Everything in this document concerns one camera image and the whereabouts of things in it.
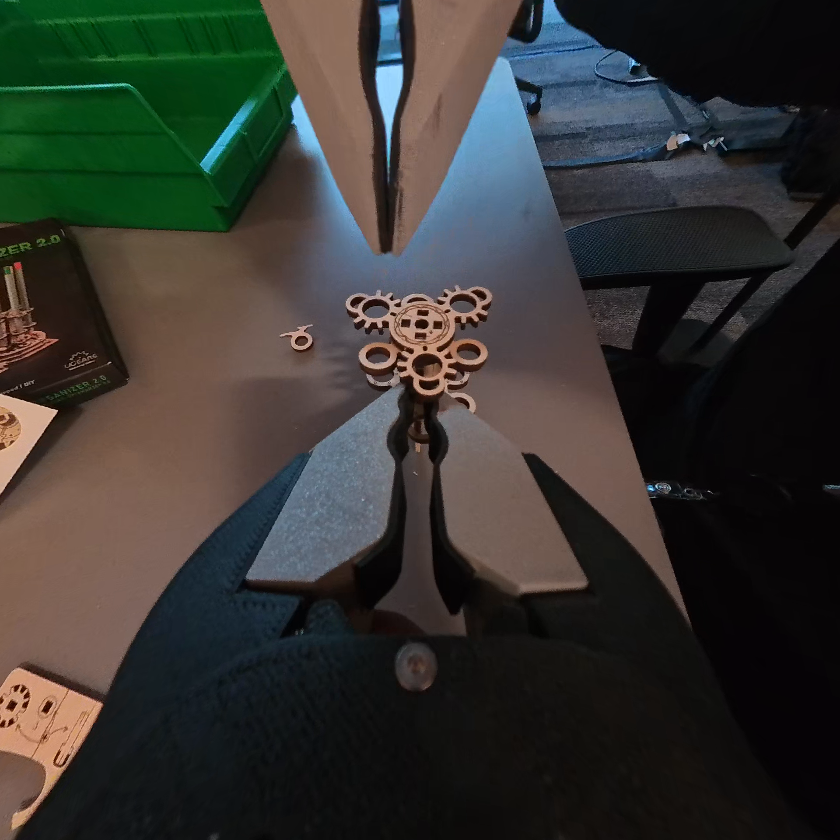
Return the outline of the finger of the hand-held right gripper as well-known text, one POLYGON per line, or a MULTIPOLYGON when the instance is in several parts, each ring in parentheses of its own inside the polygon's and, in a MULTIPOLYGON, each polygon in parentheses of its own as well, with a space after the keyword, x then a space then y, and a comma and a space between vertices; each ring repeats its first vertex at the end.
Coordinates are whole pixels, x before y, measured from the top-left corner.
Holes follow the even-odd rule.
POLYGON ((374 1, 263 1, 339 191, 376 254, 392 247, 374 1))
POLYGON ((448 173, 522 3, 400 4, 403 83, 392 124, 392 253, 411 241, 448 173))

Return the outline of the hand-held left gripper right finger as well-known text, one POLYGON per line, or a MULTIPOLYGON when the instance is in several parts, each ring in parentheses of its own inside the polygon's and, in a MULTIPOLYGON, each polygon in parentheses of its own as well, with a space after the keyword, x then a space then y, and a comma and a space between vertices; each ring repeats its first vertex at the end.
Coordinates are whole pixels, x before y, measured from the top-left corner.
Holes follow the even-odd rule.
POLYGON ((477 585, 519 599, 589 582, 523 453, 465 408, 428 415, 434 578, 457 614, 477 585))

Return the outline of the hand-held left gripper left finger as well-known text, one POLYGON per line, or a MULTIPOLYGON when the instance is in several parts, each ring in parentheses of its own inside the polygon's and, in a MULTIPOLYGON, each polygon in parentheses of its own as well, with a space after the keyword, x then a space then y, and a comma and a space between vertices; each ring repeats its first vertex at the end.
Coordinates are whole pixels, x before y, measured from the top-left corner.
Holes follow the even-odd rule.
POLYGON ((399 386, 316 445, 246 574, 247 587, 376 606, 402 570, 406 430, 399 386))

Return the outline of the wooden gear model assembly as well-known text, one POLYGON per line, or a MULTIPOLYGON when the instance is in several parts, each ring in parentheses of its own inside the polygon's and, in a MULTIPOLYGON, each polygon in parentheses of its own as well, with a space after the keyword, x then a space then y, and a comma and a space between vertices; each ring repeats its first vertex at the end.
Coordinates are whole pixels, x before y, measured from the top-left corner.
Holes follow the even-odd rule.
POLYGON ((492 299, 486 287, 455 286, 438 297, 416 292, 397 298, 378 290, 354 293, 345 302, 355 328, 388 335, 366 344, 359 363, 374 389, 406 388, 415 404, 408 435, 417 453, 428 443, 425 405, 463 389, 470 373, 487 362, 482 342, 458 339, 456 332, 486 321, 492 299))

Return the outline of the laser-cut wooden parts sheet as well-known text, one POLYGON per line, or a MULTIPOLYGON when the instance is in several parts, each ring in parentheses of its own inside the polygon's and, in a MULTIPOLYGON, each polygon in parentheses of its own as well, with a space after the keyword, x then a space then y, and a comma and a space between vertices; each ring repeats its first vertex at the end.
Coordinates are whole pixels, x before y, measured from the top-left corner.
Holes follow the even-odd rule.
POLYGON ((41 791, 11 816, 18 830, 52 791, 98 718, 102 703, 92 696, 24 667, 14 668, 1 688, 1 752, 37 763, 41 791))

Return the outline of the black model kit box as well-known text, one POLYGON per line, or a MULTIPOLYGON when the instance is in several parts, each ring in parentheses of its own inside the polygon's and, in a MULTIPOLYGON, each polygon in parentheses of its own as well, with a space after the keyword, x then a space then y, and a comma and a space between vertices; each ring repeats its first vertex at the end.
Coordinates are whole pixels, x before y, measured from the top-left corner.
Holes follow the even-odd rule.
POLYGON ((77 406, 129 381, 81 249, 54 218, 1 229, 1 393, 77 406))

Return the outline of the large green plastic bin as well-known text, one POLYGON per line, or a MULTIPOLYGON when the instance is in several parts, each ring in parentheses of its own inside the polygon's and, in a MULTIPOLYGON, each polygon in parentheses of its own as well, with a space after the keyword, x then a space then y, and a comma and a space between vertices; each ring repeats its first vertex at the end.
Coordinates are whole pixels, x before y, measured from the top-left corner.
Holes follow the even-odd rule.
POLYGON ((260 2, 1 7, 3 222, 231 228, 297 96, 260 2))

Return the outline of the black mesh office chair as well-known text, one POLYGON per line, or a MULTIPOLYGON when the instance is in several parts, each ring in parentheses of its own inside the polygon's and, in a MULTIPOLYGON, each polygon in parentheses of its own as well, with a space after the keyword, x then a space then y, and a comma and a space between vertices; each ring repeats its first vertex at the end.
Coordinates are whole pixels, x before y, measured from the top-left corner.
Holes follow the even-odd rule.
POLYGON ((565 232, 585 291, 647 288, 632 347, 605 356, 650 364, 702 288, 787 268, 794 251, 736 206, 685 206, 595 219, 565 232))

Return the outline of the folded paper instruction booklet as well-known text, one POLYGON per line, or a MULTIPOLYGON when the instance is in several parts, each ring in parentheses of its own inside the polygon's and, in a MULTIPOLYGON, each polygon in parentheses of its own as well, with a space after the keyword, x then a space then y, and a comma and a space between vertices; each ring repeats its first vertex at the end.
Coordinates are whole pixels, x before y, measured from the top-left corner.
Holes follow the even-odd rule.
POLYGON ((1 395, 1 492, 57 415, 53 407, 1 395))

